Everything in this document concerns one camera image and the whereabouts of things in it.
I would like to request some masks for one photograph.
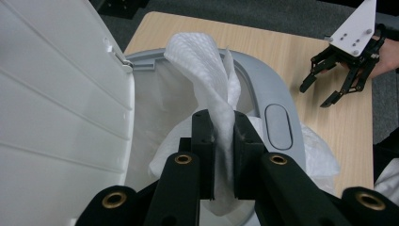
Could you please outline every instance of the gray carpet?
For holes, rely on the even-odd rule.
[[[240,24],[299,36],[323,39],[331,35],[354,11],[353,8],[315,0],[150,0],[132,20],[102,16],[123,50],[150,11]],[[384,15],[384,23],[397,18]],[[373,142],[394,130],[398,118],[397,75],[384,74],[373,80]]]

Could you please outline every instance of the wooden table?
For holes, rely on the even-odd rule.
[[[350,186],[373,188],[372,87],[367,83],[361,93],[344,96],[336,105],[319,105],[339,90],[347,71],[336,67],[319,79],[306,93],[299,86],[309,74],[311,57],[328,43],[279,32],[234,24],[224,24],[159,12],[145,16],[125,50],[125,55],[165,48],[169,38],[179,32],[211,35],[219,48],[229,46],[258,58],[283,79],[295,101],[299,118],[323,138],[341,165],[335,179],[337,196]]]

